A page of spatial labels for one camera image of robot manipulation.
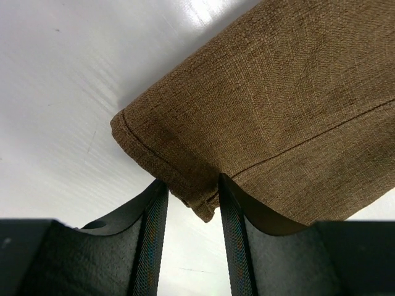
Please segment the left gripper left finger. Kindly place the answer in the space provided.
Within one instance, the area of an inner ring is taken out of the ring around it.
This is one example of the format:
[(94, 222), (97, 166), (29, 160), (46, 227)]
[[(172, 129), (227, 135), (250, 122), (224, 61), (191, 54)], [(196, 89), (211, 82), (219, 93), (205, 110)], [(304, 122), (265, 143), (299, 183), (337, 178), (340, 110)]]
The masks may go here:
[(142, 193), (82, 228), (1, 220), (2, 295), (155, 295), (168, 189)]

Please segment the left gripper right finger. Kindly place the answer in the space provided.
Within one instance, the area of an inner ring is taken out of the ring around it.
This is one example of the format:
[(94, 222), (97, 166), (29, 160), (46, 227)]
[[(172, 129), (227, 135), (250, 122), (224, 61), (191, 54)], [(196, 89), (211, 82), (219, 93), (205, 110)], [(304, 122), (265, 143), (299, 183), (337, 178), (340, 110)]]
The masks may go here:
[(218, 178), (233, 295), (393, 295), (392, 221), (293, 221)]

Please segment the brown cloth napkin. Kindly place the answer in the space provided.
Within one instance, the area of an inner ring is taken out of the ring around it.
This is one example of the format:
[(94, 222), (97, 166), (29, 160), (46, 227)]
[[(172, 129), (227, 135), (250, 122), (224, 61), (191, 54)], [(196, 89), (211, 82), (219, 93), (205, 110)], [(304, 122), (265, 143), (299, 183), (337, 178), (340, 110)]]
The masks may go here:
[(111, 120), (203, 221), (218, 176), (303, 224), (394, 187), (394, 2), (262, 1)]

